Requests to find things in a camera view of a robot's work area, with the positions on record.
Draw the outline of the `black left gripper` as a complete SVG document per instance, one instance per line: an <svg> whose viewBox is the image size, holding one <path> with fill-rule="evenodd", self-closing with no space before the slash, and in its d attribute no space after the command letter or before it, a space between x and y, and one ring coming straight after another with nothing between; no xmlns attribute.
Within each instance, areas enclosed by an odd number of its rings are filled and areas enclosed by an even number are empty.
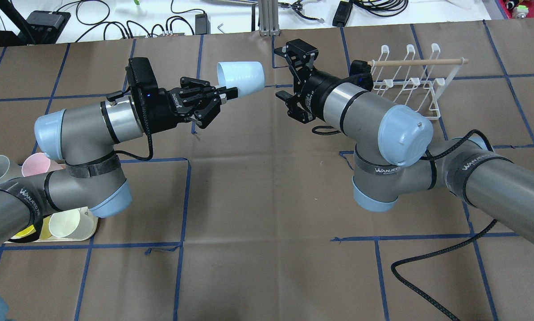
<svg viewBox="0 0 534 321"><path fill-rule="evenodd" d="M205 129L220 113L222 100L239 97L237 87L216 87L209 81L189 77L181 77L179 87L160 88L145 57L130 58L126 75L141 126L151 134L189 122Z"/></svg>

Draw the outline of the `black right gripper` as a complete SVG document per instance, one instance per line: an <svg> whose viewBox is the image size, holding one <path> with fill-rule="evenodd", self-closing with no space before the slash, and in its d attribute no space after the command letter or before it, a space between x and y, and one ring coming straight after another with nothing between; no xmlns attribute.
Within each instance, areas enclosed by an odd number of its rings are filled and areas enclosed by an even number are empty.
<svg viewBox="0 0 534 321"><path fill-rule="evenodd" d="M315 118L324 121L325 101L342 80L323 71L314 71L319 50L302 39L291 40L273 52L287 61L294 78L294 94L285 90L275 94L285 102L287 115L301 123L309 123Z"/></svg>

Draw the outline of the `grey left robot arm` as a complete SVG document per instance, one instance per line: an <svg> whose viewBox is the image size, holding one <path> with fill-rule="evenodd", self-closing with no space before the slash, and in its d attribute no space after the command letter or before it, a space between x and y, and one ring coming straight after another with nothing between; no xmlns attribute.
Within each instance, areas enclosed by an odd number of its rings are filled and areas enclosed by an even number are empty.
<svg viewBox="0 0 534 321"><path fill-rule="evenodd" d="M194 122L206 128L220 106L236 99L236 85L213 86L183 77L179 87L158 86L150 61L130 58L128 92L116 91L97 104L40 116L34 134L41 151L65 168L0 183L0 245L29 226L41 231L44 218L87 207L96 217L112 217L132 203L132 192L115 145L146 136L153 156L152 135Z"/></svg>

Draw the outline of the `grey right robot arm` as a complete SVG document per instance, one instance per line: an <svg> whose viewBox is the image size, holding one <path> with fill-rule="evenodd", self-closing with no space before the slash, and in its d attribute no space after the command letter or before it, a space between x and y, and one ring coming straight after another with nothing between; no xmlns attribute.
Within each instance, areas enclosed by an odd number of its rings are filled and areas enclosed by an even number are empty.
<svg viewBox="0 0 534 321"><path fill-rule="evenodd" d="M276 93L288 115L320 118L355 141L352 184L363 209L383 213L402 194L444 186L534 244L534 172L495 153L479 130L433 142L430 120L371 91L372 68L385 61L354 60L340 79L315 68L319 51L301 39L273 52L294 78L293 94Z"/></svg>

